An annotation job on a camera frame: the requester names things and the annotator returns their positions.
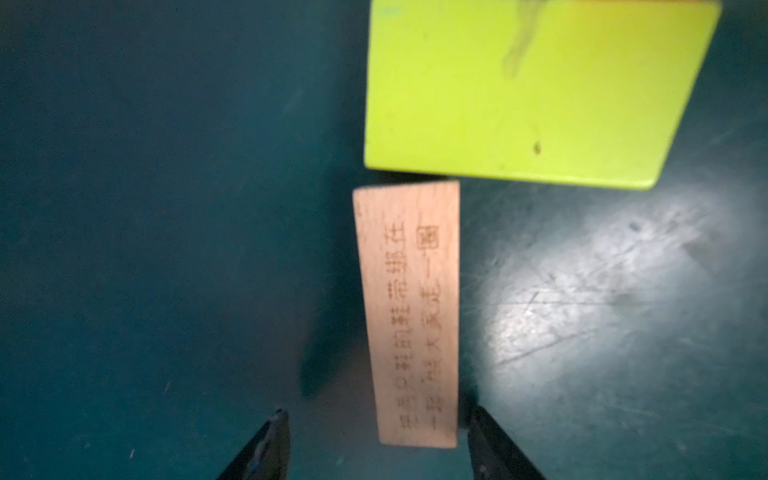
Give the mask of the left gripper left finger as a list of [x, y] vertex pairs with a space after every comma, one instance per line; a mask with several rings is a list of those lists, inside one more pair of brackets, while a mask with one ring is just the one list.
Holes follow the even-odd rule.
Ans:
[[290, 462], [290, 423], [278, 409], [227, 465], [218, 480], [286, 480]]

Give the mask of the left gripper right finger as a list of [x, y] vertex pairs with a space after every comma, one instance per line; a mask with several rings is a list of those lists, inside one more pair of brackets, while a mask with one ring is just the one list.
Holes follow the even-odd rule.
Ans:
[[481, 406], [474, 407], [469, 418], [468, 449], [474, 480], [545, 480], [541, 471]]

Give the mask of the lime green rectangular block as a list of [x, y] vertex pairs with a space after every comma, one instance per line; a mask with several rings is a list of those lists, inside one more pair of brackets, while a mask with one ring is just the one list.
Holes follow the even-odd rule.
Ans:
[[376, 1], [370, 169], [647, 190], [718, 1]]

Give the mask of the natural wood block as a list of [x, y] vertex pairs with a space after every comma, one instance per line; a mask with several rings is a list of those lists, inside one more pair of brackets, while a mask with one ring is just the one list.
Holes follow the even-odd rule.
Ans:
[[458, 443], [460, 185], [353, 193], [378, 437]]

